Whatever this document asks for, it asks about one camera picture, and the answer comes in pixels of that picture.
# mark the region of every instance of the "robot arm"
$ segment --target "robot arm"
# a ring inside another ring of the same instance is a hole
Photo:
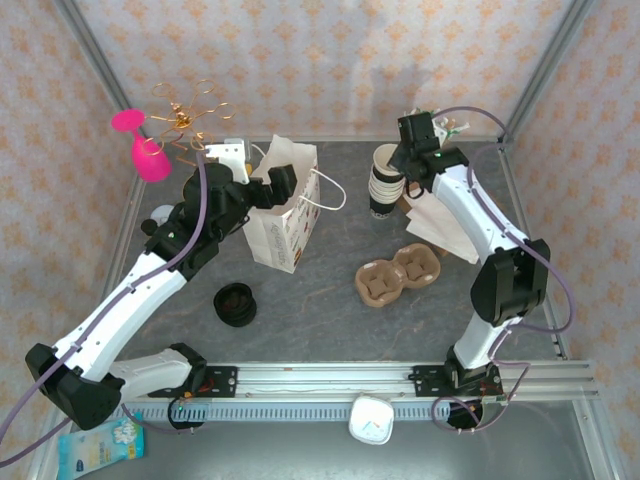
[[[441,149],[428,112],[398,120],[401,143],[389,164],[404,174],[407,185],[417,182],[421,192],[433,193],[456,217],[473,243],[482,268],[471,288],[474,313],[463,336],[450,349],[445,366],[456,393],[473,392],[489,372],[489,350],[509,326],[542,303],[547,270],[507,238],[479,205],[468,182],[468,160],[457,147]],[[530,241],[500,211],[473,177],[473,189],[506,230],[544,258],[550,252],[543,240]]]
[[[296,186],[291,165],[272,168],[269,185],[257,179],[236,182],[232,170],[222,163],[209,163],[204,169],[205,222],[187,255],[172,268],[132,288],[134,281],[166,265],[189,243],[198,223],[200,202],[205,201],[200,198],[200,177],[196,174],[185,183],[184,201],[174,207],[167,222],[160,226],[147,223],[145,231],[151,237],[145,252],[109,297],[53,347],[37,344],[26,356],[31,374],[39,379],[58,359],[73,351],[70,349],[77,346],[80,336],[107,304],[122,296],[81,348],[41,387],[44,395],[83,430],[101,424],[128,399],[162,388],[182,386],[193,391],[200,386],[206,360],[184,344],[172,345],[151,357],[115,363],[114,360],[153,312],[218,254],[218,244],[248,221],[251,208],[284,205]]]

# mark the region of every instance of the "brown cup holder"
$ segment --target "brown cup holder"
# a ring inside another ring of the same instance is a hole
[[[356,272],[356,289],[370,307],[384,307],[396,300],[402,289],[422,288],[440,275],[440,262],[429,247],[414,243],[401,248],[393,260],[376,260]]]

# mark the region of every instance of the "pink wine glass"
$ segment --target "pink wine glass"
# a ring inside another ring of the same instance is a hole
[[[124,110],[111,119],[111,127],[118,132],[131,132],[131,160],[138,170],[140,178],[145,182],[161,182],[171,173],[169,158],[154,141],[146,139],[138,133],[144,123],[144,112],[141,110]]]

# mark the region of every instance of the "floral wallpaper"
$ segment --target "floral wallpaper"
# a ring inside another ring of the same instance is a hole
[[[31,385],[24,362],[94,308],[133,175],[130,140],[50,0],[0,4],[0,418]],[[37,394],[1,458],[36,440]],[[3,469],[26,478],[31,456]]]
[[[533,233],[577,295],[571,354],[596,361],[632,472],[640,471],[639,24],[636,0],[595,4],[511,154]],[[566,308],[559,288],[553,296]]]
[[[414,106],[471,104],[508,119],[570,0],[79,0],[132,103],[215,81],[218,136],[396,136]],[[456,117],[464,123],[465,115]],[[499,133],[474,117],[473,135]],[[164,125],[150,121],[157,135]]]

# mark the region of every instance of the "stack of paper cups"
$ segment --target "stack of paper cups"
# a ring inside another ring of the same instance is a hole
[[[380,145],[373,152],[373,165],[369,176],[369,208],[375,218],[387,218],[402,196],[404,176],[388,163],[397,145]]]

